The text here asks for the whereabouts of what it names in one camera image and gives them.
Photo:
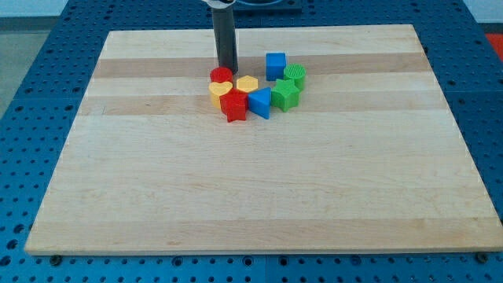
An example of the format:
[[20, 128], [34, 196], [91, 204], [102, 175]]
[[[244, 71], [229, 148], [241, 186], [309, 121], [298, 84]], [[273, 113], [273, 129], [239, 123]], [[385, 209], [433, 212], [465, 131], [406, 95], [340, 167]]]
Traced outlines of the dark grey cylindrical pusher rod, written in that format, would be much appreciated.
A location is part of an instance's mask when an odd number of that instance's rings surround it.
[[218, 64], [235, 74], [238, 59], [233, 3], [211, 3], [211, 13]]

